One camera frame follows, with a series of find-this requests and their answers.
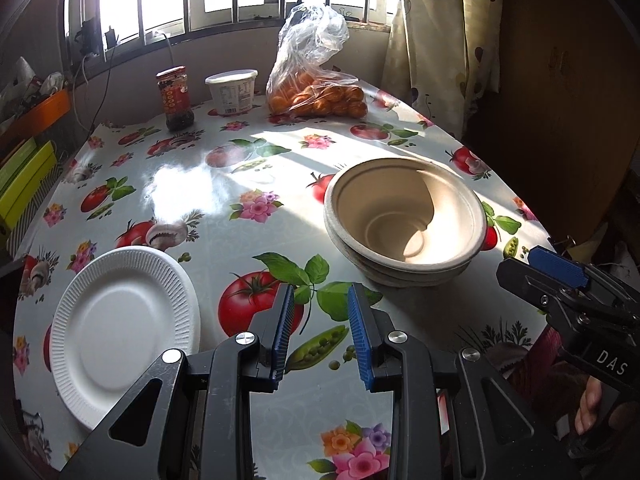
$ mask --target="table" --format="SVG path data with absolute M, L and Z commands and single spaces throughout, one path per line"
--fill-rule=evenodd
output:
M 48 329 L 56 306 L 84 266 L 120 246 L 148 244 L 183 265 L 200 303 L 201 350 L 246 329 L 255 305 L 271 304 L 270 272 L 287 279 L 305 268 L 313 284 L 296 307 L 290 352 L 348 326 L 334 320 L 343 319 L 342 282 L 364 283 L 396 328 L 436 348 L 486 351 L 510 342 L 517 350 L 535 341 L 545 318 L 502 290 L 495 270 L 503 253 L 526 259 L 528 248 L 549 247 L 545 230 L 468 148 L 407 105 L 362 86 L 369 105 L 363 121 L 270 116 L 258 96 L 253 110 L 232 118 L 218 116 L 210 102 L 201 104 L 194 108 L 195 124 L 176 134 L 167 131 L 164 116 L 95 130 L 39 220 L 16 310 L 15 391 L 42 460 L 62 468 L 86 436 L 49 371 Z M 326 234 L 322 199 L 330 176 L 363 160 L 398 155 L 449 168 L 478 194 L 489 219 L 487 250 L 443 285 L 371 283 Z M 391 394 L 364 390 L 350 359 L 351 335 L 338 339 L 328 358 L 293 367 L 276 394 L 252 395 L 258 476 L 318 480 L 332 468 L 339 473 L 346 464 L 332 465 L 338 453 L 371 451 L 354 447 L 362 436 L 376 444 L 363 455 L 373 457 L 370 471 L 388 464 Z

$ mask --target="jar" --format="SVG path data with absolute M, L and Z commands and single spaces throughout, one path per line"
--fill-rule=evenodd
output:
M 187 88 L 187 69 L 176 66 L 156 75 L 162 106 L 169 131 L 182 130 L 193 124 L 193 111 Z

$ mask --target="bag of oranges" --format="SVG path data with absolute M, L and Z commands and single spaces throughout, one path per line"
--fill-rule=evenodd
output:
M 291 9 L 267 82 L 271 113 L 364 117 L 367 105 L 358 79 L 320 68 L 347 39 L 347 23 L 331 7 L 301 4 Z

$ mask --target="silver bolt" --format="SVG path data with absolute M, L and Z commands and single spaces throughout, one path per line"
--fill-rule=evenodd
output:
M 239 345 L 250 345 L 255 341 L 255 335 L 251 332 L 241 332 L 236 336 L 236 343 Z
M 171 348 L 170 350 L 167 350 L 162 354 L 162 361 L 167 364 L 171 364 L 178 362 L 180 360 L 180 357 L 182 357 L 180 351 L 177 348 Z
M 389 335 L 387 337 L 392 343 L 404 343 L 406 341 L 406 334 L 404 332 L 400 332 L 399 330 L 389 332 Z
M 480 358 L 480 352 L 475 348 L 465 348 L 462 351 L 462 357 L 465 358 L 467 361 L 471 361 L 472 363 L 475 363 Z

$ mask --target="black cable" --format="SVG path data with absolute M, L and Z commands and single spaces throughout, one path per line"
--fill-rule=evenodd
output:
M 94 132 L 95 130 L 95 119 L 98 116 L 98 114 L 100 113 L 100 110 L 102 109 L 102 105 L 104 104 L 104 100 L 107 98 L 107 91 L 109 90 L 109 81 L 111 79 L 111 68 L 113 67 L 113 56 L 115 56 L 116 54 L 116 47 L 113 47 L 113 50 L 111 51 L 111 59 L 109 60 L 109 70 L 107 72 L 107 83 L 104 86 L 104 95 L 102 96 L 102 101 L 100 102 L 100 106 L 98 106 L 98 109 L 95 111 L 95 115 L 94 118 L 91 120 L 91 126 L 89 127 L 89 134 L 86 136 L 86 139 L 84 140 L 84 142 L 87 142 L 89 140 L 89 137 L 91 136 L 91 134 Z

